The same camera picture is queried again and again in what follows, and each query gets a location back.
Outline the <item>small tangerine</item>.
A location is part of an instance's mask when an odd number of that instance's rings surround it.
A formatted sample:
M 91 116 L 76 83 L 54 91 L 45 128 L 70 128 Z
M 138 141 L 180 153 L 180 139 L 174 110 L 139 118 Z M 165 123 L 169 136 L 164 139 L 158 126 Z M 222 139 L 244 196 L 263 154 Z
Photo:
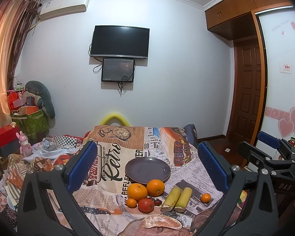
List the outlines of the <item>small tangerine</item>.
M 137 201 L 133 198 L 128 198 L 127 201 L 126 201 L 126 205 L 129 207 L 129 208 L 135 208 L 137 206 Z
M 209 193 L 204 193 L 202 196 L 201 196 L 201 202 L 203 203 L 209 203 L 211 201 L 211 195 Z

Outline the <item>sugarcane piece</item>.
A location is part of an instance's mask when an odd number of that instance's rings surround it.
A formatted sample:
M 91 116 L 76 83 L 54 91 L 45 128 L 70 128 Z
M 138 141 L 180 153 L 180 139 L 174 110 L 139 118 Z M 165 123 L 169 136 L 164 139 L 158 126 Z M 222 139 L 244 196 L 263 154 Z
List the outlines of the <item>sugarcane piece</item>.
M 185 212 L 187 205 L 191 199 L 191 195 L 192 195 L 192 189 L 189 187 L 184 188 L 178 201 L 176 202 L 176 205 L 174 207 L 174 211 L 179 212 L 179 213 Z
M 167 195 L 165 201 L 163 202 L 160 210 L 162 212 L 170 212 L 174 209 L 180 194 L 182 193 L 181 188 L 175 186 L 171 189 L 169 195 Z

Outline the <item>peeled pomelo segment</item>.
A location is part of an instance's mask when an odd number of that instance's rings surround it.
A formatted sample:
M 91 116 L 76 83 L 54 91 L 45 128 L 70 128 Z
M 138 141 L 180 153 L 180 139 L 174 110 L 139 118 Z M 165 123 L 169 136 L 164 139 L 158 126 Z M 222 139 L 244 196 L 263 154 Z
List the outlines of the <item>peeled pomelo segment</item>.
M 168 228 L 173 230 L 180 230 L 182 228 L 182 224 L 169 216 L 166 215 L 150 215 L 142 220 L 142 226 L 144 228 Z

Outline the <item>large orange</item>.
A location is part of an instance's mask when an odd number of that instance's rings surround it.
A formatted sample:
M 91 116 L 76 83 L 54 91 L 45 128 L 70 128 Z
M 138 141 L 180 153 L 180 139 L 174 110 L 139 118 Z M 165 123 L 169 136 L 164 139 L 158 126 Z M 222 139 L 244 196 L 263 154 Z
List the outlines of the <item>large orange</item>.
M 128 198 L 135 199 L 136 201 L 140 201 L 148 196 L 147 188 L 139 183 L 133 183 L 128 186 L 127 189 Z
M 165 184 L 163 181 L 154 179 L 148 182 L 147 186 L 148 194 L 152 197 L 158 197 L 165 191 Z

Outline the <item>red tomato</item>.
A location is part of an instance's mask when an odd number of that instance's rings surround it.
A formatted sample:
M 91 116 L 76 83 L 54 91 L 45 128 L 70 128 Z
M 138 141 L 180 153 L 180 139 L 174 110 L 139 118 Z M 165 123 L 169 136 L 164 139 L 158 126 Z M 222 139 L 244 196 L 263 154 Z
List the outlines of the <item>red tomato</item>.
M 143 198 L 138 202 L 140 212 L 148 214 L 154 210 L 154 202 L 148 198 Z

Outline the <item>brown wooden door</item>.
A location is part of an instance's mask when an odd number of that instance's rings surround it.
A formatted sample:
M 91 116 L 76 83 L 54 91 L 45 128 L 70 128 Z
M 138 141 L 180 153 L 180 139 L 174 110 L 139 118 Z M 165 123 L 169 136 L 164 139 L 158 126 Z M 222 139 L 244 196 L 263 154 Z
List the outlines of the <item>brown wooden door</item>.
M 250 142 L 256 126 L 261 93 L 261 58 L 258 39 L 235 42 L 234 109 L 229 142 Z

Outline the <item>pink rabbit toy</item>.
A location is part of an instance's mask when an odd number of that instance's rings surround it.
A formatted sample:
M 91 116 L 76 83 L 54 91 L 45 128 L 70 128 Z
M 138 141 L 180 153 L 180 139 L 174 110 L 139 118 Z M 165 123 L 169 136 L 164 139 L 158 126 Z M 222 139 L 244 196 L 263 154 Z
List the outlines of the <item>pink rabbit toy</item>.
M 26 157 L 32 155 L 32 148 L 27 135 L 24 134 L 22 131 L 19 131 L 19 133 L 16 133 L 16 137 L 19 141 L 20 154 Z

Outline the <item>retro newspaper print tablecloth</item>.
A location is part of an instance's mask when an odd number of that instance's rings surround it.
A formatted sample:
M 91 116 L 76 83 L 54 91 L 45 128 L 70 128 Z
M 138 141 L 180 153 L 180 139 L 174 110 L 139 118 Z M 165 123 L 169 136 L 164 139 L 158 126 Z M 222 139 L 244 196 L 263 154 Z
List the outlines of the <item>retro newspaper print tablecloth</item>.
M 194 235 L 222 198 L 200 161 L 195 144 L 181 128 L 96 126 L 87 136 L 97 144 L 97 157 L 80 189 L 73 196 L 101 235 Z M 126 164 L 139 157 L 164 161 L 171 168 L 160 200 L 165 201 L 175 186 L 192 189 L 185 212 L 163 212 L 182 224 L 180 230 L 144 228 L 146 215 L 129 208 L 127 189 L 133 183 L 125 173 Z M 209 203 L 201 202 L 204 193 Z

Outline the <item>dark red grape right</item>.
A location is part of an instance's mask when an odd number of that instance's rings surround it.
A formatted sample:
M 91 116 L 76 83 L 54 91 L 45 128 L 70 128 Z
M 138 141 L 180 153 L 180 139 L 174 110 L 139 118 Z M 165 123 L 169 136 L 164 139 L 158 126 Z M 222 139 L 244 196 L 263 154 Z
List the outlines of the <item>dark red grape right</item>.
M 161 206 L 162 205 L 162 201 L 159 199 L 156 199 L 153 201 L 155 206 Z

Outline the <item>green gift bag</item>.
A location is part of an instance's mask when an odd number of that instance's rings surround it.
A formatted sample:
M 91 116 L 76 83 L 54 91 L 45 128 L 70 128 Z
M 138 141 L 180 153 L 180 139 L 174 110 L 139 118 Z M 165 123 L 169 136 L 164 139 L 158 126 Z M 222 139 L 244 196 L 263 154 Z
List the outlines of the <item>green gift bag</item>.
M 42 109 L 29 115 L 13 115 L 11 118 L 30 140 L 42 140 L 49 134 L 48 118 Z

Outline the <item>white wardrobe heart door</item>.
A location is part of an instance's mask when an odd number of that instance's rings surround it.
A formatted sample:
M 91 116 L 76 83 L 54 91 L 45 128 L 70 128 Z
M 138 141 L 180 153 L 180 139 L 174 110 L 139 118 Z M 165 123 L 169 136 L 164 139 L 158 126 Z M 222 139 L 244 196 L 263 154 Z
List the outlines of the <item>white wardrobe heart door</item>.
M 266 101 L 261 130 L 295 140 L 295 9 L 256 14 L 265 47 Z

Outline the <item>yellow foam hoop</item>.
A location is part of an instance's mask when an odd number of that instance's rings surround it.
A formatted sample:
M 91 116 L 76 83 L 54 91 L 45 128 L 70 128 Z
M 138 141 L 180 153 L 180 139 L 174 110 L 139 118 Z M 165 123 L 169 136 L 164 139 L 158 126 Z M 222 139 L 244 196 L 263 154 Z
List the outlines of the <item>yellow foam hoop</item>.
M 112 123 L 118 123 L 121 126 L 130 127 L 130 123 L 118 113 L 110 113 L 103 118 L 100 125 L 110 125 Z

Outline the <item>orange striped curtain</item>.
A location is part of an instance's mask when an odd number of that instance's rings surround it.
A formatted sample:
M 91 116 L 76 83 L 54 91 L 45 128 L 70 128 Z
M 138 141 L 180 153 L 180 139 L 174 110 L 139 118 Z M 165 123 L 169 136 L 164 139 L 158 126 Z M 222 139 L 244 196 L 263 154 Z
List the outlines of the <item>orange striped curtain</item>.
M 0 128 L 11 123 L 7 91 L 40 0 L 3 0 L 0 4 Z

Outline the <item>small black wall monitor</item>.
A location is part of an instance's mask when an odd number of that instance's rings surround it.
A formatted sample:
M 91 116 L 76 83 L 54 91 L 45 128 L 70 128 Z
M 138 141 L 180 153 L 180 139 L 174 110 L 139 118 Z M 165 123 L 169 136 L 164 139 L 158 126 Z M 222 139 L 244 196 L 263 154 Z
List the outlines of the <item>small black wall monitor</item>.
M 135 60 L 104 58 L 102 65 L 103 82 L 132 83 L 134 80 Z

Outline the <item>black wall television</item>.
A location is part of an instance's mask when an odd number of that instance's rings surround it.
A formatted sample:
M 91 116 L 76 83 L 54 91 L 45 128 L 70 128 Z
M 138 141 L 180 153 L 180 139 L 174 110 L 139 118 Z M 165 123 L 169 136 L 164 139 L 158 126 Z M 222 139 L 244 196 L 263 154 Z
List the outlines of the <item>black wall television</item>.
M 95 26 L 89 55 L 147 59 L 150 30 L 141 27 Z

